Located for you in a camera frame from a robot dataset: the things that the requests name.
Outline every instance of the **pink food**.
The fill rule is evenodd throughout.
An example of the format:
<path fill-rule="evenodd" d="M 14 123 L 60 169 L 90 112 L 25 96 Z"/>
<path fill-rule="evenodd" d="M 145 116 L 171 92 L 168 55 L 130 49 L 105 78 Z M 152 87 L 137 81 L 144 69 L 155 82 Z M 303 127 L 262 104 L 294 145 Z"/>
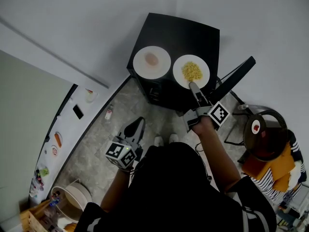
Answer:
<path fill-rule="evenodd" d="M 149 65 L 155 66 L 159 63 L 159 59 L 152 53 L 146 53 L 145 60 Z"/>

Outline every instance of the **white plate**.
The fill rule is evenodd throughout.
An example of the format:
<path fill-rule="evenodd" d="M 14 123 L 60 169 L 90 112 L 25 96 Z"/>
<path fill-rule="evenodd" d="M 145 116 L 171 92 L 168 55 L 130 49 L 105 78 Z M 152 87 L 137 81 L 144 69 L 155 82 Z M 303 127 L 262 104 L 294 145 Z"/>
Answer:
<path fill-rule="evenodd" d="M 146 62 L 145 55 L 154 54 L 159 62 L 152 66 Z M 170 56 L 166 50 L 158 46 L 148 46 L 137 52 L 133 59 L 133 68 L 135 72 L 146 79 L 157 79 L 164 76 L 170 69 Z"/>
<path fill-rule="evenodd" d="M 177 83 L 179 83 L 181 86 L 190 89 L 189 88 L 189 81 L 187 81 L 184 78 L 183 72 L 182 72 L 182 68 L 183 66 L 187 63 L 187 62 L 194 62 L 195 64 L 197 64 L 203 74 L 202 79 L 200 80 L 193 80 L 197 86 L 199 88 L 204 87 L 208 81 L 209 81 L 209 77 L 210 77 L 210 72 L 209 72 L 209 67 L 207 65 L 207 63 L 205 63 L 205 61 L 195 55 L 183 55 L 181 56 L 179 59 L 176 60 L 176 62 L 174 63 L 173 66 L 173 74 L 174 77 L 177 81 Z"/>

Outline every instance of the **bottle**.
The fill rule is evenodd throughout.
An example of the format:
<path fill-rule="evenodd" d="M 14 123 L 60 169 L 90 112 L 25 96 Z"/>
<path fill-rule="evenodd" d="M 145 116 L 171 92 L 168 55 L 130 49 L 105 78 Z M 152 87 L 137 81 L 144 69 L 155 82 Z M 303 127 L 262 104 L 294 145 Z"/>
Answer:
<path fill-rule="evenodd" d="M 112 116 L 112 110 L 113 110 L 114 106 L 112 104 L 110 104 L 109 108 L 106 111 L 106 115 L 105 115 L 105 119 L 106 120 L 110 120 L 111 116 Z"/>

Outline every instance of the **orange cloth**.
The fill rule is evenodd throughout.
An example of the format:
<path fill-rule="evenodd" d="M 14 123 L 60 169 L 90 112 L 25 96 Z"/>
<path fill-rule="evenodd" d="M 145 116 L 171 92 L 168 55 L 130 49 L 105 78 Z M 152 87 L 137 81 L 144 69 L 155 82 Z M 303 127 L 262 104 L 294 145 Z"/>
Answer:
<path fill-rule="evenodd" d="M 279 180 L 276 180 L 272 188 L 276 191 L 286 192 L 289 187 L 290 173 L 287 173 L 285 176 L 281 177 Z"/>
<path fill-rule="evenodd" d="M 291 156 L 291 146 L 286 144 L 283 153 L 274 159 L 270 165 L 273 180 L 279 180 L 295 167 L 294 159 Z"/>
<path fill-rule="evenodd" d="M 242 166 L 242 170 L 245 174 L 251 176 L 252 178 L 260 180 L 270 168 L 271 163 L 271 161 L 260 161 L 253 155 L 249 155 Z"/>
<path fill-rule="evenodd" d="M 294 159 L 291 156 L 290 143 L 287 143 L 283 153 L 273 161 L 260 161 L 253 155 L 250 155 L 243 164 L 242 170 L 245 174 L 256 180 L 260 180 L 270 168 L 273 179 L 276 181 L 289 173 L 294 167 L 295 164 Z"/>

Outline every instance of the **food on plate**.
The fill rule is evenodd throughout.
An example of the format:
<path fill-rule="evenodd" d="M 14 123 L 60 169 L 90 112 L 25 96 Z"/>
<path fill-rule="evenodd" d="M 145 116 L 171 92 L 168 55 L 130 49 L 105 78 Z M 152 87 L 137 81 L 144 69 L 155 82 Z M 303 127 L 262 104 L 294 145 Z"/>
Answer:
<path fill-rule="evenodd" d="M 200 70 L 199 66 L 191 61 L 187 62 L 183 66 L 182 72 L 184 78 L 189 82 L 192 82 L 194 80 L 200 80 L 203 77 L 202 71 Z"/>
<path fill-rule="evenodd" d="M 146 53 L 145 60 L 151 66 L 155 66 L 159 63 L 159 59 L 153 53 Z"/>

